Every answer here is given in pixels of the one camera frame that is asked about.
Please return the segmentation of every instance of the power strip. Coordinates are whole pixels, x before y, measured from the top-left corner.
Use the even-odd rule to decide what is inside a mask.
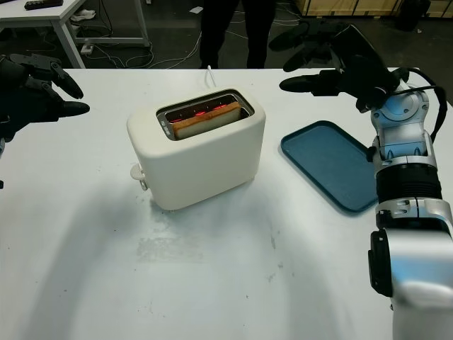
[[[80,54],[81,55],[91,55],[91,53],[93,53],[93,48],[94,48],[94,45],[92,45],[92,44],[84,44],[84,46],[82,46],[82,49],[80,50]]]

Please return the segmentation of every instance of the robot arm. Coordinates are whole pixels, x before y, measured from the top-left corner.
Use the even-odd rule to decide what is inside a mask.
[[[303,21],[276,37],[273,50],[302,49],[284,66],[292,71],[312,59],[332,61],[335,69],[287,79],[280,88],[357,99],[371,111],[377,132],[368,160],[374,163],[379,204],[378,231],[368,253],[372,287],[391,298],[394,340],[451,339],[453,334],[453,227],[442,199],[432,142],[447,112],[445,91],[417,69],[390,72],[359,30],[348,24]],[[429,86],[413,88],[409,72]],[[424,128],[434,89],[440,110],[434,132]]]
[[[5,142],[27,124],[57,121],[89,111],[84,103],[63,101],[52,89],[52,82],[74,98],[84,96],[58,59],[0,55],[0,156]]]

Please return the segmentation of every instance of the desk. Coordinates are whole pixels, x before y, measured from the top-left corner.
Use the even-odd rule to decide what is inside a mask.
[[[79,51],[74,44],[74,36],[69,18],[85,0],[64,0],[59,7],[26,11],[27,0],[15,0],[0,4],[0,28],[52,26],[74,68],[85,68]]]
[[[72,67],[84,69],[84,62],[75,43],[140,43],[144,46],[149,46],[147,27],[144,22],[140,1],[134,0],[142,35],[140,38],[76,38],[69,18],[85,0],[64,0],[62,6],[34,11],[26,11],[23,8],[27,0],[16,0],[0,4],[0,31],[2,28],[52,26]]]
[[[214,70],[267,113],[260,167],[249,183],[169,212],[130,178],[126,119],[206,89],[205,71],[68,72],[91,112],[28,126],[0,161],[1,339],[391,339],[390,301],[368,277],[374,210],[337,211],[279,151],[317,120],[370,145],[369,114],[353,98],[283,92],[281,70]],[[435,142],[449,201],[451,114]]]

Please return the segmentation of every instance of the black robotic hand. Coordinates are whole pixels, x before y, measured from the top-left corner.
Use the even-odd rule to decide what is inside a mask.
[[[398,87],[407,81],[408,72],[390,72],[368,40],[353,25],[306,19],[277,36],[269,47],[274,51],[301,47],[284,65],[286,72],[312,60],[332,62],[328,69],[313,76],[287,79],[280,88],[291,92],[312,92],[314,96],[337,96],[346,92],[357,98],[361,112],[380,108]]]
[[[0,142],[9,142],[29,123],[55,122],[90,110],[85,103],[66,102],[52,82],[70,96],[84,96],[58,59],[41,55],[0,55]],[[0,144],[0,156],[4,145]]]

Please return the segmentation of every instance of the white shoe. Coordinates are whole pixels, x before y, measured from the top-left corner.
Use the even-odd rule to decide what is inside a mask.
[[[82,9],[81,11],[74,13],[71,16],[71,21],[82,21],[82,20],[90,20],[96,16],[96,11],[89,11],[88,9]]]

